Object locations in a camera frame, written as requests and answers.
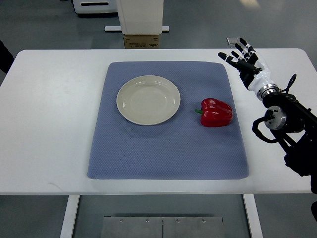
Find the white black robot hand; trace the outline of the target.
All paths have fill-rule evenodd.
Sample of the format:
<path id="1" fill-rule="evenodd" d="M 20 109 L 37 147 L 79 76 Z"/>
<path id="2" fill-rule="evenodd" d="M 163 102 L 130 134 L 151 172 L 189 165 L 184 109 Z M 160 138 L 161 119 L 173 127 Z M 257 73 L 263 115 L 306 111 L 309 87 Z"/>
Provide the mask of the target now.
<path id="1" fill-rule="evenodd" d="M 270 93 L 278 92 L 279 88 L 271 79 L 271 71 L 263 57 L 243 38 L 235 44 L 239 51 L 228 55 L 219 52 L 218 56 L 239 72 L 239 77 L 245 88 L 255 93 L 259 100 L 263 100 Z"/>

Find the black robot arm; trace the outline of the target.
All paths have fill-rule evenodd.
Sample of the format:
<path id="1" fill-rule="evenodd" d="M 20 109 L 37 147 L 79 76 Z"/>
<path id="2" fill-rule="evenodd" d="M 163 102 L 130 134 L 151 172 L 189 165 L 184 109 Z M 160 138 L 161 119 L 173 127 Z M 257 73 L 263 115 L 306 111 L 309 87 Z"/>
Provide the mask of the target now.
<path id="1" fill-rule="evenodd" d="M 300 176 L 311 177 L 317 192 L 317 117 L 289 93 L 294 74 L 285 89 L 268 87 L 263 93 L 266 113 L 253 122 L 252 131 L 266 143 L 278 143 L 285 151 L 285 165 Z"/>

